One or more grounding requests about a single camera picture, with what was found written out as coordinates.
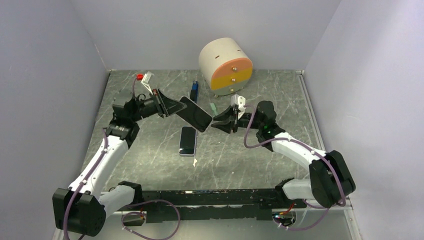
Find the white wall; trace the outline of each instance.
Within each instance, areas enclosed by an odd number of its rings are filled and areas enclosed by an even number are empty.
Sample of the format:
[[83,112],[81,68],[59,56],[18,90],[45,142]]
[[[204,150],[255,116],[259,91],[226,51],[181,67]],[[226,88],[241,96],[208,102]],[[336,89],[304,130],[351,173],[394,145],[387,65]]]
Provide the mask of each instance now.
[[306,67],[365,240],[424,239],[424,2],[342,0]]
[[231,37],[257,69],[305,69],[340,0],[72,0],[109,69],[198,69]]
[[108,74],[69,0],[0,6],[0,239],[52,239]]

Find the table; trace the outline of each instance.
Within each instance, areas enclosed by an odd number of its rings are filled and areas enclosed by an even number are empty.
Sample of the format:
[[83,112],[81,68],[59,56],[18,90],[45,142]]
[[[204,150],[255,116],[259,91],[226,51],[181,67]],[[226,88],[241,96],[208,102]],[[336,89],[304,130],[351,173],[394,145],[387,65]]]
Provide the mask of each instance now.
[[[112,103],[120,90],[131,90],[136,74],[147,70],[113,70],[110,73],[100,104],[93,134],[83,169],[96,153],[102,141],[102,128],[112,119]],[[192,82],[199,82],[198,105],[211,115],[210,103],[218,112],[230,104],[230,96],[214,97],[199,70],[151,70],[149,84],[159,88],[169,98],[188,96]],[[136,83],[136,93],[147,90]],[[252,77],[237,92],[246,103],[256,105],[262,100],[272,101],[277,123],[293,137],[318,148],[318,134],[314,128],[306,96],[294,70],[254,70]],[[195,157],[178,154],[181,127],[187,124],[177,115],[162,119],[154,115],[141,120],[140,131],[133,145],[113,170],[104,191],[121,181],[142,185],[143,190],[202,190],[273,188],[287,178],[307,177],[307,171],[289,158],[270,152],[264,147],[247,149],[243,145],[244,128],[232,134],[209,127],[198,133]],[[253,129],[248,143],[255,144]]]

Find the smartphone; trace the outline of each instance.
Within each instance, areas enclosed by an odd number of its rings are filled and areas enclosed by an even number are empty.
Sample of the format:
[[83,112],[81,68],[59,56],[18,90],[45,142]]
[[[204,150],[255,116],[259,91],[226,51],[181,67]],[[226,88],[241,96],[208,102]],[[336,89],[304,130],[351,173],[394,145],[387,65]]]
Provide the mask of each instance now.
[[191,126],[183,126],[181,128],[181,136],[179,138],[179,155],[192,157],[196,152],[197,131]]
[[183,96],[179,101],[186,104],[187,108],[176,114],[199,132],[206,131],[212,122],[212,116],[186,96]]

